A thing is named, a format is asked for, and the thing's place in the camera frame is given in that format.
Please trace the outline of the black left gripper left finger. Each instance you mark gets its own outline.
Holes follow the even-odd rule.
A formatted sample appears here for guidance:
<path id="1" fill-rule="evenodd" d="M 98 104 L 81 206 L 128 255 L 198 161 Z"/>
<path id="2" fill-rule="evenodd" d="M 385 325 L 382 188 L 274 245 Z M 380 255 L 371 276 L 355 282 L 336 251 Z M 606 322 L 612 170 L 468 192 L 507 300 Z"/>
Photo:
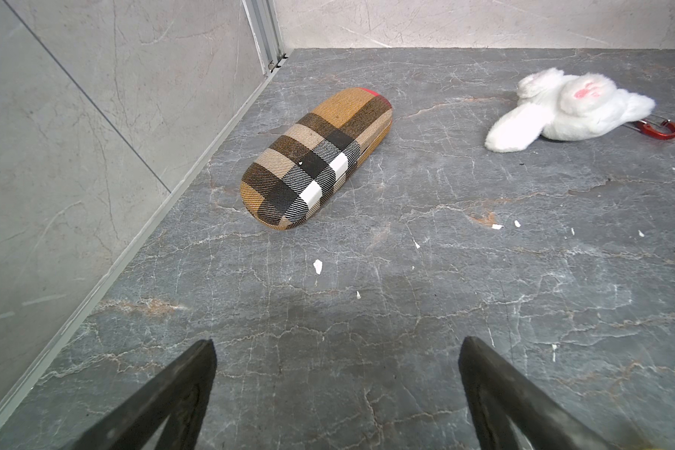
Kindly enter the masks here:
<path id="1" fill-rule="evenodd" d="M 201 339 L 66 449 L 193 449 L 217 373 L 213 341 Z"/>

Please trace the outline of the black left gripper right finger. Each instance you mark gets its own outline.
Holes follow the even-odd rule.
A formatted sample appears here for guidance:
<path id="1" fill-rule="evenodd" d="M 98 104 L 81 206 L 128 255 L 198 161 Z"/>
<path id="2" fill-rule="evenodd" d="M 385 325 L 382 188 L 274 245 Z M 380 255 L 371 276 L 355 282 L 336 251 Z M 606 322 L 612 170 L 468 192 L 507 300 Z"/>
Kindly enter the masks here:
<path id="1" fill-rule="evenodd" d="M 518 449 L 513 426 L 535 449 L 613 449 L 478 337 L 465 337 L 459 372 L 482 449 Z"/>

